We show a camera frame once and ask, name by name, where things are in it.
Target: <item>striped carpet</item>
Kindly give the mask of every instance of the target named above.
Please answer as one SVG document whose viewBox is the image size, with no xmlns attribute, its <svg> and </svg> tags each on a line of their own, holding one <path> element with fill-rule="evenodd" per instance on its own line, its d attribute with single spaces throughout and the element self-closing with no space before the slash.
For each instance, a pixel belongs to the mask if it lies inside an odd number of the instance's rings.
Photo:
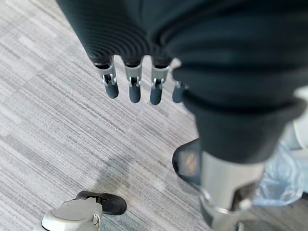
<svg viewBox="0 0 308 231">
<path fill-rule="evenodd" d="M 194 119 L 171 100 L 150 99 L 143 60 L 141 101 L 111 100 L 54 1 L 0 0 L 0 231 L 30 231 L 43 214 L 79 191 L 115 193 L 127 212 L 104 216 L 104 231 L 206 231 L 196 191 L 177 179 L 174 150 L 197 137 Z M 247 230 L 307 229 L 308 202 L 254 209 Z"/>
</svg>

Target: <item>clear plastic bag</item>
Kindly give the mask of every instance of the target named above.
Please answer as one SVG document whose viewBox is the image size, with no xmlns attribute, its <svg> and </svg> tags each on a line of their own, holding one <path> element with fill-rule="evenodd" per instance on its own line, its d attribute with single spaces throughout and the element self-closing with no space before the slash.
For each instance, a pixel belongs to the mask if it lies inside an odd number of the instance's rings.
<svg viewBox="0 0 308 231">
<path fill-rule="evenodd" d="M 291 151 L 280 143 L 273 157 L 266 163 L 254 205 L 288 205 L 301 198 L 303 189 L 301 165 Z"/>
</svg>

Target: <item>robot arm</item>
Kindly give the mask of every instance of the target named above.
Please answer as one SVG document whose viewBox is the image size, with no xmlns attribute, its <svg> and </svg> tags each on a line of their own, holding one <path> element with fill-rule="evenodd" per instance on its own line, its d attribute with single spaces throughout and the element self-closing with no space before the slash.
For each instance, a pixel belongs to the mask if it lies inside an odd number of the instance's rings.
<svg viewBox="0 0 308 231">
<path fill-rule="evenodd" d="M 306 103 L 305 0 L 58 0 L 111 98 L 113 55 L 124 61 L 129 96 L 140 100 L 142 56 L 153 57 L 151 102 L 160 101 L 167 66 L 195 114 L 202 155 L 201 204 L 207 222 L 250 205 L 287 122 Z M 181 97 L 174 97 L 179 102 Z"/>
</svg>

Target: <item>metal finger segment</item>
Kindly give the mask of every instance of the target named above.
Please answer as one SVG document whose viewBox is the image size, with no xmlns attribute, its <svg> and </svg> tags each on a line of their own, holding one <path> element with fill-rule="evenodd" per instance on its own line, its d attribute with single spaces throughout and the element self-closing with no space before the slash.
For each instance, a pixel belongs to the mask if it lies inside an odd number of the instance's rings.
<svg viewBox="0 0 308 231">
<path fill-rule="evenodd" d="M 141 73 L 142 73 L 142 62 L 138 64 L 125 63 L 126 78 L 129 86 L 129 98 L 133 103 L 138 103 L 141 98 Z"/>
<path fill-rule="evenodd" d="M 150 101 L 154 105 L 159 104 L 161 101 L 163 84 L 166 81 L 168 71 L 169 71 L 169 65 L 163 68 L 158 68 L 155 67 L 155 65 L 152 65 L 152 76 L 151 76 L 152 88 L 151 88 Z"/>
<path fill-rule="evenodd" d="M 174 90 L 173 90 L 172 100 L 175 103 L 182 102 L 183 101 L 183 93 L 187 89 L 188 89 L 188 86 L 186 84 L 177 81 L 176 84 L 175 84 Z"/>
<path fill-rule="evenodd" d="M 116 98 L 119 95 L 119 89 L 116 82 L 116 68 L 113 57 L 107 62 L 94 63 L 94 65 L 103 80 L 108 96 L 112 99 Z"/>
<path fill-rule="evenodd" d="M 161 101 L 163 84 L 167 79 L 171 61 L 172 59 L 160 59 L 158 57 L 152 57 L 152 87 L 150 101 L 153 105 L 157 105 Z"/>
</svg>

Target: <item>robotic finger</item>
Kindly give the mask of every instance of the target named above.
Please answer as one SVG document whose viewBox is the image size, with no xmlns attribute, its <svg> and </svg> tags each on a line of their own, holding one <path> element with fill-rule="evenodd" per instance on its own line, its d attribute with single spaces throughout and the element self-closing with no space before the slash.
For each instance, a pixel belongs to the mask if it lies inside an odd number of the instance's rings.
<svg viewBox="0 0 308 231">
<path fill-rule="evenodd" d="M 116 82 L 116 68 L 114 64 L 114 58 L 107 57 L 105 61 L 101 63 L 94 63 L 97 71 L 103 79 L 106 92 L 111 99 L 116 98 L 119 95 L 119 89 Z"/>
<path fill-rule="evenodd" d="M 122 215 L 126 207 L 119 196 L 82 191 L 76 199 L 47 212 L 33 231 L 99 231 L 102 214 Z"/>
</svg>

